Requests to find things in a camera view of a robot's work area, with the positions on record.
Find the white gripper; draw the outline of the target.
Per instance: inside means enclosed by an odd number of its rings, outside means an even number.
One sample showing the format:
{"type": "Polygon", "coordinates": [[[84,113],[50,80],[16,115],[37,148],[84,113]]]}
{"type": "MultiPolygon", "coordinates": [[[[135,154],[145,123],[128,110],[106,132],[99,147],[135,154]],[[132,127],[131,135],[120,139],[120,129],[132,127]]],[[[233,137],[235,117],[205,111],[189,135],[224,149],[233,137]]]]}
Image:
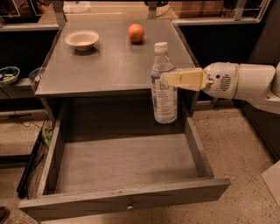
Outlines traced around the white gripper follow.
{"type": "Polygon", "coordinates": [[[214,98],[233,99],[236,92],[239,65],[215,62],[202,68],[180,68],[160,75],[164,86],[200,91],[214,98]]]}

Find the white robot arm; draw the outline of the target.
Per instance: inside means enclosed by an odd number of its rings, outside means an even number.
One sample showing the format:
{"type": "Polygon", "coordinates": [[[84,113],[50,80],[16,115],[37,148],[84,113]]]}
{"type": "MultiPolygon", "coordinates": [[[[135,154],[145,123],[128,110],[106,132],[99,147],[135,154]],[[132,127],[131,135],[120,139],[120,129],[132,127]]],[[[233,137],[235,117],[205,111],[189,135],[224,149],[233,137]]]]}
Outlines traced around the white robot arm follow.
{"type": "Polygon", "coordinates": [[[202,90],[213,98],[242,100],[280,114],[279,66],[215,62],[205,68],[164,72],[160,81],[165,87],[202,90]]]}

